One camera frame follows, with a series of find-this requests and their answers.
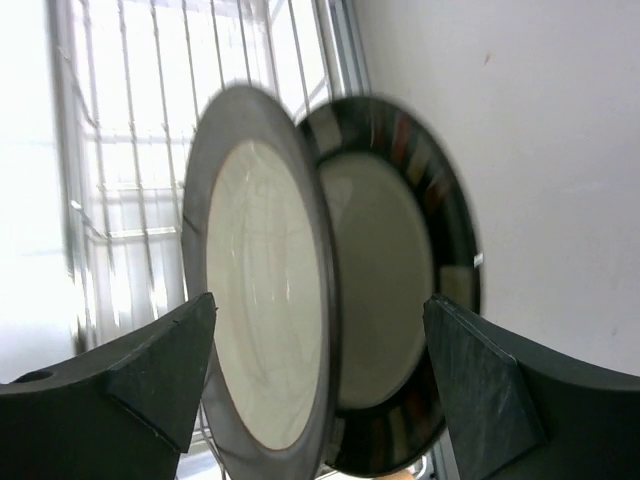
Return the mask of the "silver rimmed cream plate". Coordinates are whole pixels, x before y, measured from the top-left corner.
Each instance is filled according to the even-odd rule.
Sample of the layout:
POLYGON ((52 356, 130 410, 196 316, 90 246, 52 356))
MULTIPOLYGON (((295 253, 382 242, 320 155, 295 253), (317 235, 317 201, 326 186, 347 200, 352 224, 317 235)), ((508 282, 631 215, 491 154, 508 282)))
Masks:
POLYGON ((314 156, 262 89, 224 89, 197 124, 182 256, 189 294, 216 305, 201 402, 226 471, 314 478, 340 376, 334 239, 314 156))

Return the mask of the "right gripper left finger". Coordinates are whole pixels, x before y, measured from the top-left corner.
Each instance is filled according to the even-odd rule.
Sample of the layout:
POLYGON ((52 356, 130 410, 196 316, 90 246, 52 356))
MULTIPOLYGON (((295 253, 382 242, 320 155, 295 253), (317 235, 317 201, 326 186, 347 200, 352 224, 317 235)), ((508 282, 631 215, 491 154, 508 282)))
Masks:
POLYGON ((205 293, 2 385, 2 478, 174 478, 191 443, 215 321, 205 293))

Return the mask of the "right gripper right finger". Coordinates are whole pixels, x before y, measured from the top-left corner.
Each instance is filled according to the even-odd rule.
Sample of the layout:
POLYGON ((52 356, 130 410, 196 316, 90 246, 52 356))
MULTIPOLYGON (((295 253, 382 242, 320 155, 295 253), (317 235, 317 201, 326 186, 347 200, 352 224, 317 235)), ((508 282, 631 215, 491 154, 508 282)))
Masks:
POLYGON ((424 330, 463 479, 636 479, 639 379, 559 353, 441 296, 424 330))

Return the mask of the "black checkered rim plate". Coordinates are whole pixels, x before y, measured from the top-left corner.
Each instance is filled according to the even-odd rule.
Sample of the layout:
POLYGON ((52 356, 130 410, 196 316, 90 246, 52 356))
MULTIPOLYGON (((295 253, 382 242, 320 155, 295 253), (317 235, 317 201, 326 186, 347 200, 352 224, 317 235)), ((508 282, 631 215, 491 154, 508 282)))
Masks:
POLYGON ((342 365, 326 462, 357 477, 414 463, 445 427, 423 324, 435 293, 479 311, 479 246, 454 164, 399 104, 358 95, 299 130, 331 211, 342 365))

